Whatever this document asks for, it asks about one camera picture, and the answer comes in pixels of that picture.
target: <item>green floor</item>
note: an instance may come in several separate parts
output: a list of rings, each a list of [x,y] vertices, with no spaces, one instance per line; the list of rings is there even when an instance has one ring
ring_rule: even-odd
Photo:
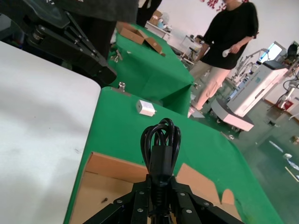
[[[218,93],[217,97],[223,98],[223,95]],[[270,117],[273,117],[267,112],[270,107],[260,101],[248,114],[255,124],[254,128],[241,134],[236,134],[226,124],[218,124],[217,118],[209,114],[206,114],[205,119],[195,120],[227,136],[233,135],[232,142],[244,155],[282,220],[286,224],[299,224],[299,182],[296,182],[285,167],[294,175],[299,175],[299,171],[282,157],[284,153],[289,153],[293,156],[290,160],[299,165],[299,145],[290,141],[292,136],[299,136],[299,125],[294,119],[289,121],[290,116],[287,114],[280,116],[275,126],[269,125]],[[210,105],[206,104],[202,111],[207,113],[209,109]]]

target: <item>white tabletop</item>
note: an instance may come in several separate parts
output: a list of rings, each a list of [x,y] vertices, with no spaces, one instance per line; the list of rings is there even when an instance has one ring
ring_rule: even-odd
[[[0,42],[0,219],[61,224],[100,94],[92,80]]]
[[[153,27],[153,28],[155,28],[155,29],[157,29],[157,30],[159,30],[159,31],[161,31],[161,32],[163,32],[163,33],[166,34],[166,35],[172,36],[171,33],[168,33],[168,32],[166,32],[165,30],[163,30],[163,29],[157,27],[156,25],[151,24],[149,21],[147,21],[146,24],[149,25],[149,26],[151,26],[151,27]]]

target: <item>red decoration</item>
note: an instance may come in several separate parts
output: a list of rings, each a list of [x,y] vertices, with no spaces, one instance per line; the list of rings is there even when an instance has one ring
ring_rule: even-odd
[[[212,9],[215,9],[215,5],[218,3],[218,0],[209,0],[207,5]]]
[[[212,9],[215,9],[217,7],[216,11],[220,12],[226,9],[226,5],[224,2],[222,2],[220,5],[217,6],[219,3],[219,0],[208,0],[207,5],[211,7]]]

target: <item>green tablecloth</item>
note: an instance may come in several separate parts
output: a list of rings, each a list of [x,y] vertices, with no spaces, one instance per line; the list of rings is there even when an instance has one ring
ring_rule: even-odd
[[[138,28],[154,37],[166,56],[158,54],[145,43],[140,45],[117,34],[116,46],[123,60],[118,60],[118,63],[109,61],[117,72],[112,86],[117,87],[119,82],[124,82],[127,92],[154,102],[162,101],[164,107],[187,115],[193,77],[165,40],[142,27]]]
[[[90,153],[95,151],[144,165],[140,136],[146,127],[157,124],[163,118],[172,119],[182,133],[175,175],[181,165],[186,163],[214,181],[219,194],[227,188],[231,189],[239,213],[247,224],[283,223],[242,154],[230,141],[218,131],[158,105],[154,105],[157,112],[153,117],[140,115],[135,107],[138,99],[134,95],[128,97],[111,90],[111,87],[102,89],[65,224],[70,219],[80,178]],[[112,109],[111,104],[120,109]]]

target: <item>cardboard flap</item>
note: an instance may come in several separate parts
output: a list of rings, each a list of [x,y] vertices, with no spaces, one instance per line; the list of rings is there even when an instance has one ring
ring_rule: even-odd
[[[132,183],[145,181],[148,174],[145,166],[94,152],[87,162],[85,171]]]
[[[230,189],[226,189],[222,194],[221,203],[224,204],[235,204],[235,196],[234,193]]]
[[[153,15],[157,16],[158,18],[160,18],[160,17],[163,15],[163,13],[161,13],[161,12],[158,11],[158,10],[156,10],[156,11],[153,13]]]
[[[145,39],[145,41],[159,54],[162,53],[162,47],[160,44],[156,42],[156,40],[153,37],[148,37]]]
[[[214,182],[192,169],[187,164],[183,163],[176,179],[179,183],[189,185],[193,194],[202,197],[217,206],[220,205],[220,199]]]
[[[115,199],[130,193],[132,187],[133,184],[126,181],[84,172],[70,224],[84,223]]]
[[[128,38],[129,40],[132,40],[138,44],[142,44],[144,41],[144,38],[137,29],[135,29],[133,26],[131,26],[128,23],[125,22],[117,22],[116,29],[119,32],[120,35]]]
[[[144,39],[148,38],[148,36],[142,31],[142,30],[138,30],[137,33],[142,36]]]

